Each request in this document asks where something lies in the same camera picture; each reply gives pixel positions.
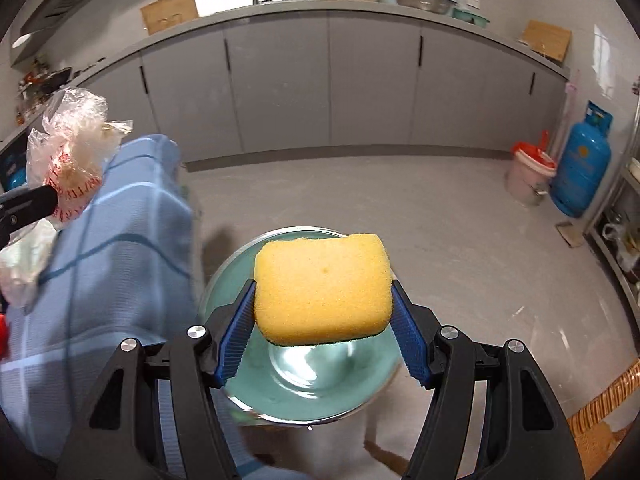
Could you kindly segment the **clear red-printed plastic bag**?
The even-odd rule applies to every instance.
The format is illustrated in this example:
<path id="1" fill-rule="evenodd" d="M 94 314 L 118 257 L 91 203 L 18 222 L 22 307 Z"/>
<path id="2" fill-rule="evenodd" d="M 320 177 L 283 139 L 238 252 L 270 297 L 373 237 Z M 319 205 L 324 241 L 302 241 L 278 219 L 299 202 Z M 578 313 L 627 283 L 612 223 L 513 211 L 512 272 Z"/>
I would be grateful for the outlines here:
<path id="1" fill-rule="evenodd" d="M 107 119 L 108 104 L 84 88 L 56 92 L 42 128 L 27 137 L 26 185 L 49 185 L 58 204 L 27 222 L 1 251 L 1 292 L 12 307 L 28 308 L 36 299 L 38 278 L 53 252 L 58 231 L 88 207 L 103 183 L 105 164 L 134 130 L 132 120 Z"/>

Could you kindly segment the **yellow sponge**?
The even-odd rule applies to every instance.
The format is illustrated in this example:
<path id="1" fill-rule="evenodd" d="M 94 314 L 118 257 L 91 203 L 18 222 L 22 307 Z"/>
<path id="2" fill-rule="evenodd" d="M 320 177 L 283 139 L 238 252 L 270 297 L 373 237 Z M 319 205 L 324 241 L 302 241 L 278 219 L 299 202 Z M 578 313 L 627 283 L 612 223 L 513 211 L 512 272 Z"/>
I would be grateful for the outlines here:
<path id="1" fill-rule="evenodd" d="M 255 320 L 283 347 L 375 336 L 392 316 L 392 279 L 375 234 L 273 240 L 255 257 Z"/>

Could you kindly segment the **teal metal-rimmed trash bin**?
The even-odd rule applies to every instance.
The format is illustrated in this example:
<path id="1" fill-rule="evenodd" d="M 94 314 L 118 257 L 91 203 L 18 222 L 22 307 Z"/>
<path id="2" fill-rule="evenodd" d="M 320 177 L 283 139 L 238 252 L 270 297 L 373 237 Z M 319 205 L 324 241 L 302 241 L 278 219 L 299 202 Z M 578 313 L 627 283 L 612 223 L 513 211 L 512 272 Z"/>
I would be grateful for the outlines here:
<path id="1" fill-rule="evenodd" d="M 201 296 L 198 315 L 207 320 L 232 304 L 253 276 L 255 256 L 273 240 L 323 240 L 341 234 L 318 226 L 288 226 L 254 238 L 218 268 Z M 355 413 L 383 391 L 401 355 L 390 328 L 368 338 L 280 347 L 255 328 L 238 371 L 219 392 L 242 425 L 314 426 Z"/>

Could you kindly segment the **grey kitchen cabinet run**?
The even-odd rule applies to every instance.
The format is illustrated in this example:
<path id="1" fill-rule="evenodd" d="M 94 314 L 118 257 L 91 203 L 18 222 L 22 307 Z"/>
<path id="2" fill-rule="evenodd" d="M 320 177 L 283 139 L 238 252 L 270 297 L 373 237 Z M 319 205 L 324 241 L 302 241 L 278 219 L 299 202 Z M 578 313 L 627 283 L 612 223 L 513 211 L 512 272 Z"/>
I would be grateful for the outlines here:
<path id="1" fill-rule="evenodd" d="M 293 1 L 149 36 L 76 79 L 140 136 L 207 159 L 326 153 L 501 155 L 560 117 L 568 73 L 454 18 Z"/>

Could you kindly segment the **wicker basket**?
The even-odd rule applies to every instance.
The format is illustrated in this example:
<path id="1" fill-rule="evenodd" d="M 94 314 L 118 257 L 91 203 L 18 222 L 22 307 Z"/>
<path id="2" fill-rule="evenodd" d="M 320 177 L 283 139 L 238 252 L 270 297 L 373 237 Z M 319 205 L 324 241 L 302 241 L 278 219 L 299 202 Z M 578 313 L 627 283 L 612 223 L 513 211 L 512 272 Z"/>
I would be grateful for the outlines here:
<path id="1" fill-rule="evenodd" d="M 631 425 L 613 431 L 605 419 L 639 389 L 639 365 L 639 360 L 635 360 L 614 382 L 567 419 L 586 479 L 592 479 L 604 467 L 630 431 Z"/>

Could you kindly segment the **blue checked tablecloth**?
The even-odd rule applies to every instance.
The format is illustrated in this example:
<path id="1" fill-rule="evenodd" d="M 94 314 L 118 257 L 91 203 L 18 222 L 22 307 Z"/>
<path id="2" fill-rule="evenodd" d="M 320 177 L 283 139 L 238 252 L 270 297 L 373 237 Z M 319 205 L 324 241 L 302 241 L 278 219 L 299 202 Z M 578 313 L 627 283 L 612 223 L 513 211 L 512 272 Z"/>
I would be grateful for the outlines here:
<path id="1" fill-rule="evenodd" d="M 124 144 L 79 218 L 56 239 L 26 311 L 1 335 L 1 474 L 59 479 L 58 463 L 86 397 L 119 344 L 163 344 L 194 325 L 193 212 L 178 185 L 177 144 L 161 134 Z M 187 479 L 169 382 L 157 384 L 168 479 Z M 210 392 L 238 478 L 287 479 L 247 452 Z"/>

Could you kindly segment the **black wok on stove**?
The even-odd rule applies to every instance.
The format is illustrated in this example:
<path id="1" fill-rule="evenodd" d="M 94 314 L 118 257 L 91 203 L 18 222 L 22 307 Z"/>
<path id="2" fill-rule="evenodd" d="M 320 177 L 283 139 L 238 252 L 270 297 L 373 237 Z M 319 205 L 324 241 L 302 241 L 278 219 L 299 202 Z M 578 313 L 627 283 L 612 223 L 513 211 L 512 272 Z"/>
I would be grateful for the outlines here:
<path id="1" fill-rule="evenodd" d="M 41 93 L 46 96 L 50 96 L 57 92 L 70 81 L 72 73 L 73 69 L 71 67 L 64 67 L 62 70 L 56 70 L 55 72 L 50 73 L 43 79 L 43 81 L 41 81 Z"/>

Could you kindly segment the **cardboard scrap on floor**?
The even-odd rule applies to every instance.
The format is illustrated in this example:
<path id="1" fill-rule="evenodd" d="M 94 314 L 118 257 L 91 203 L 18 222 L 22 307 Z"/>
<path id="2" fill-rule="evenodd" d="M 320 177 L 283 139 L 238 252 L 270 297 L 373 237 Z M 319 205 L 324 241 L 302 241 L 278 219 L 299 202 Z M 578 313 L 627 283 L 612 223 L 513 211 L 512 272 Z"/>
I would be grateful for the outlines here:
<path id="1" fill-rule="evenodd" d="M 579 229 L 578 226 L 575 226 L 573 222 L 559 222 L 554 227 L 569 248 L 578 248 L 585 243 L 582 230 Z"/>

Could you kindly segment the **metal storage shelf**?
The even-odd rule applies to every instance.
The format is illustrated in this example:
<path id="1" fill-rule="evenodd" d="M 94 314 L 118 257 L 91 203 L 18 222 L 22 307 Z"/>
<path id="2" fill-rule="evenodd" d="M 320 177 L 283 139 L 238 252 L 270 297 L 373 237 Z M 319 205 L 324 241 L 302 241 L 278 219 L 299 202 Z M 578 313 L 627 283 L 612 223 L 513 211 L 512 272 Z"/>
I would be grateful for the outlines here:
<path id="1" fill-rule="evenodd" d="M 639 323 L 639 104 L 615 179 L 585 234 L 597 246 Z"/>

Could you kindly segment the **white bucket red bag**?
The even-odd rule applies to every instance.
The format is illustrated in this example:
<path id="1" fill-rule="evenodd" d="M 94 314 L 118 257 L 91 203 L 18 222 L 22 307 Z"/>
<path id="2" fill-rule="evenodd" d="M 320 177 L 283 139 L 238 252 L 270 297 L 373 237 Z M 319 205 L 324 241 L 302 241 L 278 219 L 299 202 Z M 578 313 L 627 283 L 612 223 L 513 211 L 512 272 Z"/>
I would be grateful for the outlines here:
<path id="1" fill-rule="evenodd" d="M 556 175 L 558 166 L 546 152 L 548 144 L 549 133 L 544 130 L 536 144 L 518 141 L 511 148 L 511 166 L 504 176 L 504 187 L 524 206 L 538 206 L 548 195 L 550 181 Z"/>

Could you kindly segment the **left wooden cutting board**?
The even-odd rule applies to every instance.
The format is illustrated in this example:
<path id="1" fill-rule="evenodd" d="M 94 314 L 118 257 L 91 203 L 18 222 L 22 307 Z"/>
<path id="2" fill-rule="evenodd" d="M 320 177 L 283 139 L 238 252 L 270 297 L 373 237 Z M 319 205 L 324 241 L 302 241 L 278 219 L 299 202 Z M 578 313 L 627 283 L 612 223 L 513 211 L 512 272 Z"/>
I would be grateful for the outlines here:
<path id="1" fill-rule="evenodd" d="M 156 0 L 140 9 L 149 35 L 200 17 L 195 0 Z"/>

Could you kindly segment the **wooden cutting board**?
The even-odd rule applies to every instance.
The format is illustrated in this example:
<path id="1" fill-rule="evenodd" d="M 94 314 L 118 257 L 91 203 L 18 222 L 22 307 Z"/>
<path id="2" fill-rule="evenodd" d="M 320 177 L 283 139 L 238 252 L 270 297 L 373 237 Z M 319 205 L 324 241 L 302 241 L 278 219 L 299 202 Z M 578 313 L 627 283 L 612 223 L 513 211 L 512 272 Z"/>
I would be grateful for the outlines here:
<path id="1" fill-rule="evenodd" d="M 548 60 L 563 64 L 572 39 L 572 32 L 560 26 L 530 20 L 520 39 Z"/>
<path id="2" fill-rule="evenodd" d="M 140 9 L 149 35 L 200 17 L 195 0 L 156 0 Z"/>

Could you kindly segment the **blue gas cylinder right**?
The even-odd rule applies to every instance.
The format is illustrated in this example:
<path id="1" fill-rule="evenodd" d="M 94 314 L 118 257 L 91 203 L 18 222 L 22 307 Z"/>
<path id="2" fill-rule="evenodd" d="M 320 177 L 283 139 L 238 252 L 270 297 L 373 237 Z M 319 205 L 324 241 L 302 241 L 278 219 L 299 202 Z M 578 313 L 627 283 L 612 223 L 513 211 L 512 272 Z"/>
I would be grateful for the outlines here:
<path id="1" fill-rule="evenodd" d="M 602 181 L 612 151 L 608 144 L 613 116 L 589 101 L 585 118 L 570 129 L 550 184 L 550 197 L 567 217 L 580 218 Z"/>

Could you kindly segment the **right wooden cutting board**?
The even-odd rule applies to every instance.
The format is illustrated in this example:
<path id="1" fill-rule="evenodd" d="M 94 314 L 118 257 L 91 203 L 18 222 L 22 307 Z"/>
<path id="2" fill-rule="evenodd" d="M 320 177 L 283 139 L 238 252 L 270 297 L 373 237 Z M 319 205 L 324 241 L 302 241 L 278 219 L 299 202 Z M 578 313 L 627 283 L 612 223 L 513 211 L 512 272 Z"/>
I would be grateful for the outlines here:
<path id="1" fill-rule="evenodd" d="M 563 64 L 572 39 L 572 32 L 560 26 L 530 20 L 520 39 L 548 60 Z"/>

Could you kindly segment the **teal plastic basin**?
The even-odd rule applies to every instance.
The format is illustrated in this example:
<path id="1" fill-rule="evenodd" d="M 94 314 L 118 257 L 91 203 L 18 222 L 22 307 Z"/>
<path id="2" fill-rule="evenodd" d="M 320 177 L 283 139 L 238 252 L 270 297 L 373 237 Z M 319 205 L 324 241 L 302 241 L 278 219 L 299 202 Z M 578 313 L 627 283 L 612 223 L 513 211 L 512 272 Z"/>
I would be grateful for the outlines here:
<path id="1" fill-rule="evenodd" d="M 486 28 L 490 23 L 488 18 L 485 18 L 483 15 L 477 14 L 469 9 L 459 8 L 458 6 L 452 9 L 451 16 L 459 21 L 476 25 L 480 28 Z"/>

